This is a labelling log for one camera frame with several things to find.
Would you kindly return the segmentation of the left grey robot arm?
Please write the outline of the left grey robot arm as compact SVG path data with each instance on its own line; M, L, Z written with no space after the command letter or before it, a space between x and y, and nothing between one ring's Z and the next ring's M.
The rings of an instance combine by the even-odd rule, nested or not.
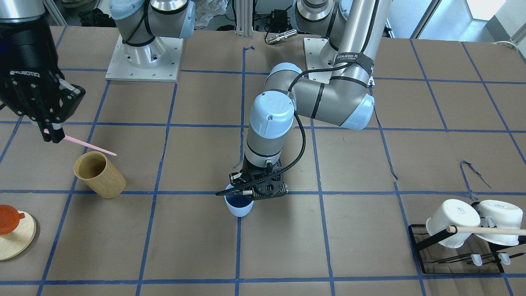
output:
M367 87L391 3L293 3L293 27L327 38L332 53L318 69L301 71L290 62L274 66L252 104L242 169L230 174L231 188L218 196L244 195L255 201L286 195L283 174L306 147L300 116L351 130L367 126L374 110Z

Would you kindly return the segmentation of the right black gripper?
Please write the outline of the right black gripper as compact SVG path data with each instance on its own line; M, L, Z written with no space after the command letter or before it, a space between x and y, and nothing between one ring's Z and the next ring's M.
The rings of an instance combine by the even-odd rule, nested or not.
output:
M38 124L45 142L65 138L62 124L85 94L83 87L66 82L60 69L1 69L2 103Z

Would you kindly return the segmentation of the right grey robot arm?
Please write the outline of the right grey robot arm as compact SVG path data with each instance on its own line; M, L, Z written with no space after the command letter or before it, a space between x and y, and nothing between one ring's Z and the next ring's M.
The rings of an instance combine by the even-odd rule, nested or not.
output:
M59 143L86 90L58 67L42 1L2 0L0 24L1 102L36 123L44 141Z

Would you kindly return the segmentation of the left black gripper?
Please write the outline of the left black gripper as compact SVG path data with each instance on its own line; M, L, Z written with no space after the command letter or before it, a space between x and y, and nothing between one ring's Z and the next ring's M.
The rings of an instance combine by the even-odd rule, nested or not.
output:
M231 185L242 185L245 183L257 180L259 183L248 188L227 188L225 190L216 192L216 196L239 196L248 195L250 200L263 200L274 197L281 197L288 193L288 185L284 183L283 174L280 173L278 176L272 177L268 180L263 180L266 176L270 176L283 167L281 161L278 160L271 168L269 167L258 167L250 163L248 160L243 161L242 169L239 172L233 172L229 174L229 181Z

